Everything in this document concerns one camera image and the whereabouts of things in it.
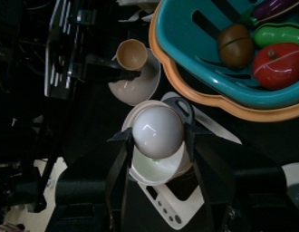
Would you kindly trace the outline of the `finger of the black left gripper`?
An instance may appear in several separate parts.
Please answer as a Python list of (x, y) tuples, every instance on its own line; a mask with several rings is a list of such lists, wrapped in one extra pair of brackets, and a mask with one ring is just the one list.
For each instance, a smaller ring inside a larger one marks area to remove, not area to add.
[(117, 81), (132, 81), (142, 74), (142, 71), (128, 71), (112, 59), (103, 58), (92, 53), (85, 57), (84, 80), (97, 83)]

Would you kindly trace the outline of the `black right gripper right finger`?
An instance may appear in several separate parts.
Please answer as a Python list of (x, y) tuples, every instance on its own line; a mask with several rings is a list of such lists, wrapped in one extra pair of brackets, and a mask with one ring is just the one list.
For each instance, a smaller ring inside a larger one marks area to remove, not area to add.
[(215, 226), (215, 194), (211, 191), (211, 179), (214, 177), (214, 171), (210, 168), (207, 161), (204, 160), (202, 153), (196, 149), (196, 136), (198, 132), (192, 129), (190, 124), (184, 124), (186, 129), (186, 143), (188, 148), (190, 161), (194, 164), (194, 169), (202, 188), (202, 194), (204, 199), (204, 207), (207, 213), (207, 226), (210, 232), (218, 232), (219, 228)]

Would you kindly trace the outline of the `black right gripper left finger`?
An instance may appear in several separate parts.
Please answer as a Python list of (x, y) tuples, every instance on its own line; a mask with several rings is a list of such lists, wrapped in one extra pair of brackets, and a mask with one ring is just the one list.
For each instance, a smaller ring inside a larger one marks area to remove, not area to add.
[(109, 231), (123, 232), (128, 177), (135, 149), (132, 131), (119, 132), (111, 141), (119, 141), (123, 145), (107, 178), (105, 202), (109, 213)]

